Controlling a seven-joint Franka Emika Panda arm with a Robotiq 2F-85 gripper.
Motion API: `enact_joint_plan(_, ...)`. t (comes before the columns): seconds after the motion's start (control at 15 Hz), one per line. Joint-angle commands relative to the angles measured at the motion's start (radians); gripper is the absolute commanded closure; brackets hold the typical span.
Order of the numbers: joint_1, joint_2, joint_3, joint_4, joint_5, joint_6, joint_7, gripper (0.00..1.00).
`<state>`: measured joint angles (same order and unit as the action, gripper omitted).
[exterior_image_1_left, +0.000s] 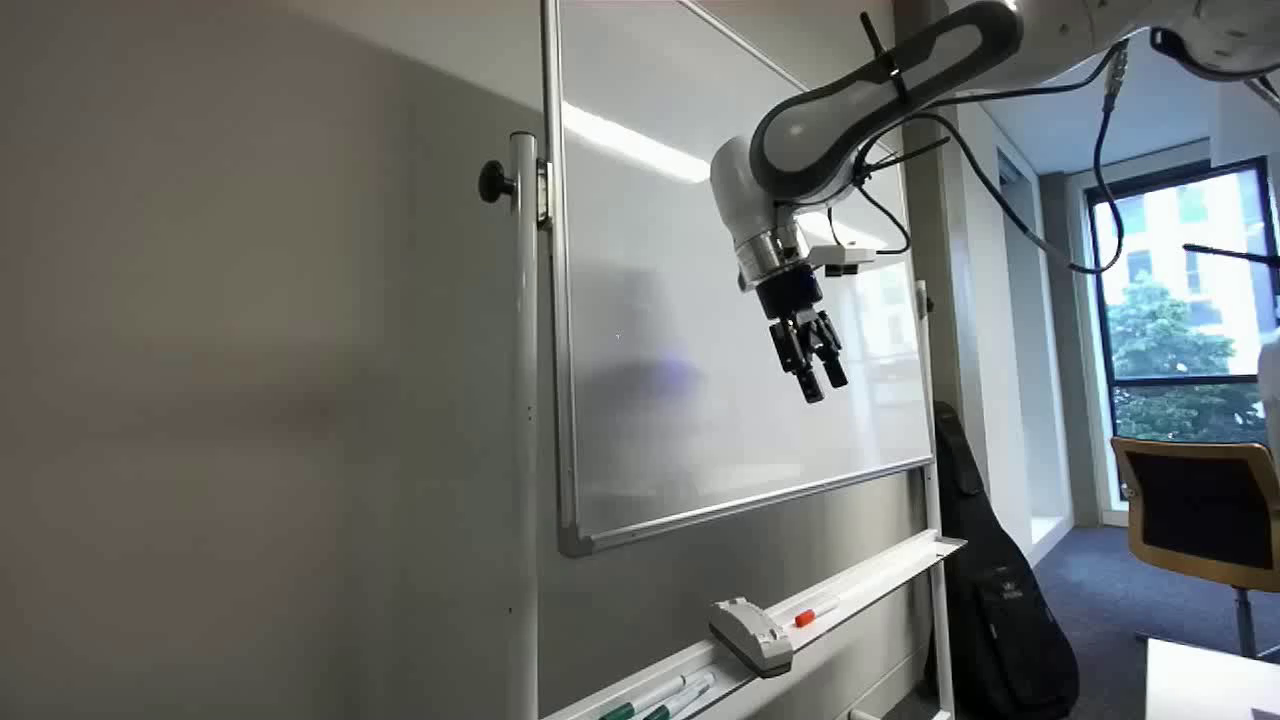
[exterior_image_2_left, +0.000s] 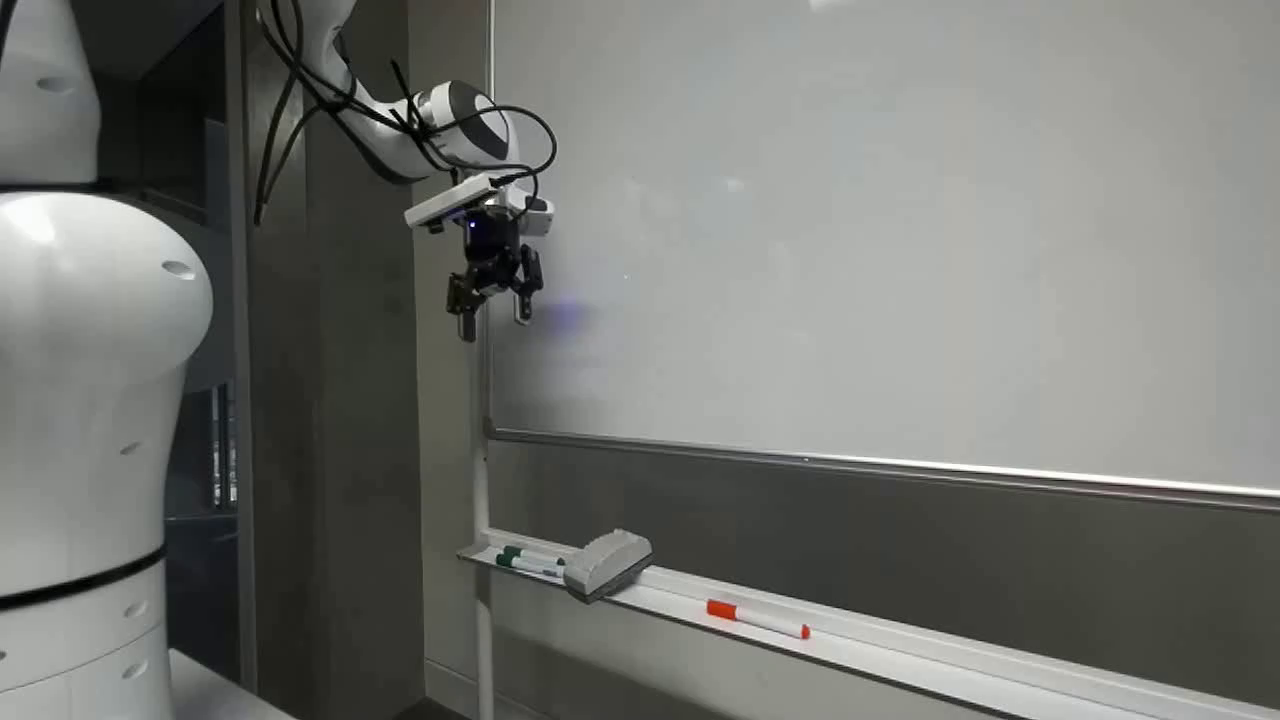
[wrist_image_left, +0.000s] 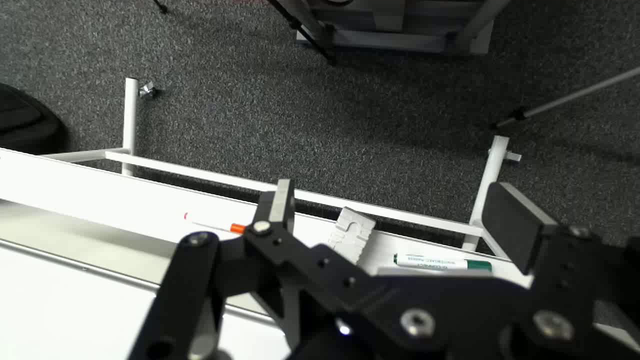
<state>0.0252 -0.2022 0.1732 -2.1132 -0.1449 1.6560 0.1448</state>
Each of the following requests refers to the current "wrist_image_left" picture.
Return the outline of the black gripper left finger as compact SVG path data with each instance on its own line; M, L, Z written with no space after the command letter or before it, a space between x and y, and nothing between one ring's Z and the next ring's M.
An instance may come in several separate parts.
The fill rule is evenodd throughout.
M294 210L294 182L279 178L271 193L258 196L258 207L245 235L279 247L294 233Z

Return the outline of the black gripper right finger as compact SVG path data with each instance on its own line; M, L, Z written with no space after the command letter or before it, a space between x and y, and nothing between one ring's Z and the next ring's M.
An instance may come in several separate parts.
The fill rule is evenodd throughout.
M559 228L546 210L507 182L487 189L482 224L519 273L531 270L541 238Z

